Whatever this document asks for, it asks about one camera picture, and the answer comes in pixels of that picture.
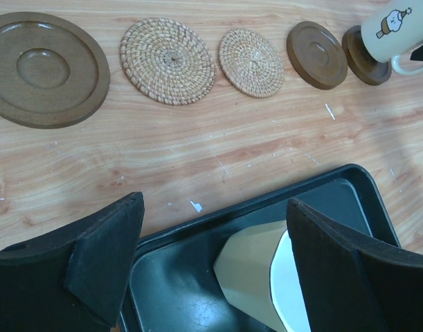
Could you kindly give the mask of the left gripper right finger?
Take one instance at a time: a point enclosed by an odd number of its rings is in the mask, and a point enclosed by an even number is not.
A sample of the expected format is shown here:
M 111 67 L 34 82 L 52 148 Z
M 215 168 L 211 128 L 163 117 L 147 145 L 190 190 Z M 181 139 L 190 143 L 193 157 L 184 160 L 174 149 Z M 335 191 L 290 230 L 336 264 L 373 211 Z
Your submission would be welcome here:
M 287 227 L 312 331 L 423 331 L 423 255 L 297 199 Z

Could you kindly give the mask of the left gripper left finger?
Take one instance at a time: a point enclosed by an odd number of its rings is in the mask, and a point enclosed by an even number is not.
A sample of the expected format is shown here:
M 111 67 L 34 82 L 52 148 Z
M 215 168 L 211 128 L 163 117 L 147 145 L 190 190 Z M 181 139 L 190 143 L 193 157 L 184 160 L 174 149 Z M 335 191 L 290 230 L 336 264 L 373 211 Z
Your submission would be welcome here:
M 0 331 L 109 331 L 134 263 L 144 198 L 103 209 L 0 251 Z

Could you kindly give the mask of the cream cartoon cup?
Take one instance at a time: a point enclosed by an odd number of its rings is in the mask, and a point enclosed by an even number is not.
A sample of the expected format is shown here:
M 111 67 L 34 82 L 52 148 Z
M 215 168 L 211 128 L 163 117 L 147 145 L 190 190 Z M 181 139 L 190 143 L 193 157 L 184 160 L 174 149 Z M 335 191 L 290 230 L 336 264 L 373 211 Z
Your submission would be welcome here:
M 361 37 L 368 53 L 376 61 L 390 62 L 401 75 L 417 75 L 417 69 L 400 66 L 401 56 L 423 44 L 423 0 L 390 1 L 361 24 Z

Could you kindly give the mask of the dark wooden coaster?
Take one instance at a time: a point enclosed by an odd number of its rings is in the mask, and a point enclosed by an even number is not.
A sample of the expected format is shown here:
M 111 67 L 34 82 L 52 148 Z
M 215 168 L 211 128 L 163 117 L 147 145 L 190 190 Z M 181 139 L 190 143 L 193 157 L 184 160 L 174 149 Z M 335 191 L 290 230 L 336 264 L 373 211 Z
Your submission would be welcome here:
M 342 38 L 342 48 L 352 72 L 364 83 L 379 86 L 387 82 L 392 73 L 390 62 L 375 60 L 366 50 L 359 25 L 347 30 Z
M 291 65 L 306 83 L 322 90 L 340 85 L 348 73 L 348 63 L 336 37 L 312 21 L 296 24 L 286 40 Z
M 56 129 L 94 114 L 107 97 L 109 64 L 97 41 L 40 12 L 0 15 L 0 116 Z

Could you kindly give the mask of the woven rattan coaster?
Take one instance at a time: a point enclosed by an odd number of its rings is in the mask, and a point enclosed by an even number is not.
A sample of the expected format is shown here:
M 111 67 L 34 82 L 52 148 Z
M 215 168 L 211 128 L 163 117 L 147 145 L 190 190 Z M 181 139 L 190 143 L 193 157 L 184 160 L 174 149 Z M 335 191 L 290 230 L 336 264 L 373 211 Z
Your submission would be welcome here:
M 174 106 L 204 98 L 217 75 L 203 39 L 167 18 L 150 17 L 131 25 L 120 42 L 120 63 L 137 90 Z
M 276 47 L 254 30 L 229 30 L 219 43 L 218 60 L 228 81 L 252 98 L 270 98 L 283 85 L 284 69 Z

